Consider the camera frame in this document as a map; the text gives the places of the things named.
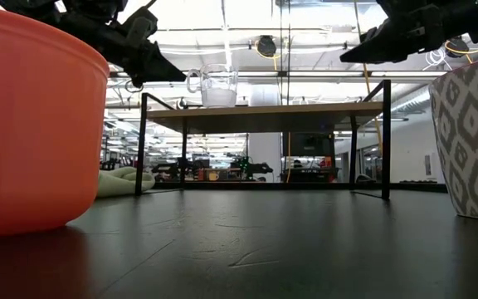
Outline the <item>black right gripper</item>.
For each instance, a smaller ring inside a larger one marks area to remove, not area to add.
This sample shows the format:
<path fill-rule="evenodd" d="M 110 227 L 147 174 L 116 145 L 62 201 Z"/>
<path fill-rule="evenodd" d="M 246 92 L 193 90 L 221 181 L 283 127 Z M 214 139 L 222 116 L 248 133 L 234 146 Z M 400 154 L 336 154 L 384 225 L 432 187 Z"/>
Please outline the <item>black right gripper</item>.
<path fill-rule="evenodd" d="M 378 0 L 388 18 L 361 33 L 339 59 L 348 63 L 400 62 L 468 34 L 478 42 L 478 0 Z"/>

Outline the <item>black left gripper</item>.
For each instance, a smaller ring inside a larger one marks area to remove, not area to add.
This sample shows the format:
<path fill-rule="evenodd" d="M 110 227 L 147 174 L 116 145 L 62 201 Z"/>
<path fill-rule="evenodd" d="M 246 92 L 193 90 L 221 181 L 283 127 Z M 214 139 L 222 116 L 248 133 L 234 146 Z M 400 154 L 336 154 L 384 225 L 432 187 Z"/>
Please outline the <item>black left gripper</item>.
<path fill-rule="evenodd" d="M 0 0 L 0 6 L 77 37 L 103 55 L 124 55 L 120 66 L 137 88 L 147 82 L 185 81 L 187 76 L 149 40 L 157 31 L 158 19 L 149 10 L 154 0 L 119 22 L 128 1 Z"/>

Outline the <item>clear glass mug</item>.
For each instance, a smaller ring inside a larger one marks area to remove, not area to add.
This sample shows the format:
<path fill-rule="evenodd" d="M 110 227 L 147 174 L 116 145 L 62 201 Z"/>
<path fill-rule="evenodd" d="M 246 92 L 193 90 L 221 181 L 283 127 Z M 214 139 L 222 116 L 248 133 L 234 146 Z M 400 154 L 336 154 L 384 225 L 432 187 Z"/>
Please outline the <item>clear glass mug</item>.
<path fill-rule="evenodd" d="M 201 94 L 206 108 L 233 107 L 237 103 L 238 71 L 227 64 L 207 64 L 186 75 L 187 89 Z"/>

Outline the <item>white grey patterned mug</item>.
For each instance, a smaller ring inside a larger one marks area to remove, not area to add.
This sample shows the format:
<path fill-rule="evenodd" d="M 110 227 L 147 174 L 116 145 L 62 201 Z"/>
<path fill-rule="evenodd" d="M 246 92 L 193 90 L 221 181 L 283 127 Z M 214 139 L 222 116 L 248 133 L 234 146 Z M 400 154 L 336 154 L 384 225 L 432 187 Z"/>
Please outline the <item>white grey patterned mug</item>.
<path fill-rule="evenodd" d="M 456 213 L 478 218 L 478 62 L 429 85 L 441 170 Z"/>

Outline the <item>orange plastic cup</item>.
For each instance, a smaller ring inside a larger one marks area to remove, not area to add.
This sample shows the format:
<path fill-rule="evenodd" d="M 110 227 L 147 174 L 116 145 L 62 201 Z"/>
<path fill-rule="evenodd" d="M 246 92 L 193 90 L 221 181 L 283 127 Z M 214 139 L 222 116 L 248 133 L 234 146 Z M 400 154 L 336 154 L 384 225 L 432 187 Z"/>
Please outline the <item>orange plastic cup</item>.
<path fill-rule="evenodd" d="M 0 10 L 0 236 L 64 226 L 98 189 L 104 57 Z"/>

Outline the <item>wooden shelf with black legs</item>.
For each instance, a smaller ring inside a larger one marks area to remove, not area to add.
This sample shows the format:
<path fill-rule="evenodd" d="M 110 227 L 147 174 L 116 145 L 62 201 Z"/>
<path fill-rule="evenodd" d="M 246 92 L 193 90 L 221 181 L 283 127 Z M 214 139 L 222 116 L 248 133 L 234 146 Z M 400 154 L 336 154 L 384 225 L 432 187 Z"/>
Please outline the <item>wooden shelf with black legs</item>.
<path fill-rule="evenodd" d="M 141 103 L 140 128 L 148 120 L 182 134 L 182 156 L 187 153 L 187 137 L 192 134 L 277 133 L 277 132 L 336 132 L 349 130 L 350 176 L 349 190 L 357 192 L 355 163 L 357 130 L 377 116 L 383 119 L 379 135 L 383 146 L 380 199 L 390 199 L 391 162 L 391 81 L 383 80 L 360 102 L 339 102 L 317 105 L 238 106 L 196 110 L 146 110 L 144 95 Z"/>

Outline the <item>ceiling light strip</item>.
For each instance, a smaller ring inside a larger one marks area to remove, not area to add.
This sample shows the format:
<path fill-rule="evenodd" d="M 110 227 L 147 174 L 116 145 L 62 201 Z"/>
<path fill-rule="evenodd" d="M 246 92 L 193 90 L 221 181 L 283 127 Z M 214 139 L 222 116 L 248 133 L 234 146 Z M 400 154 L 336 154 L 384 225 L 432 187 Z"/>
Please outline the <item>ceiling light strip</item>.
<path fill-rule="evenodd" d="M 439 77 L 446 71 L 368 71 L 369 77 Z M 239 71 L 241 78 L 258 77 L 365 77 L 364 71 Z"/>

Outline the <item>pale green cloth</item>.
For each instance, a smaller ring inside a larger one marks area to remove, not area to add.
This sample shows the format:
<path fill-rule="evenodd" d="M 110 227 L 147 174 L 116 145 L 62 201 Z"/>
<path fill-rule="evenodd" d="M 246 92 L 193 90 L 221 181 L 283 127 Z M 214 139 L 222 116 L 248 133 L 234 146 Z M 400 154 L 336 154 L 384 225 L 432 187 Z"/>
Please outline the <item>pale green cloth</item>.
<path fill-rule="evenodd" d="M 135 195 L 137 169 L 126 166 L 113 170 L 99 171 L 99 184 L 96 197 L 98 199 Z"/>

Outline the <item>black rectangular screen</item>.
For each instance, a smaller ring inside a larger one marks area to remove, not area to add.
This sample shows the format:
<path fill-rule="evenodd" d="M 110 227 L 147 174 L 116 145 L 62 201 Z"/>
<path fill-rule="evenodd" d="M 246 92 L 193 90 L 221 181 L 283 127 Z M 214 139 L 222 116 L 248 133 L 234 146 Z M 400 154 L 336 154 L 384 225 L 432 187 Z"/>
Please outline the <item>black rectangular screen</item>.
<path fill-rule="evenodd" d="M 334 156 L 334 137 L 330 133 L 284 133 L 283 155 L 294 157 Z"/>

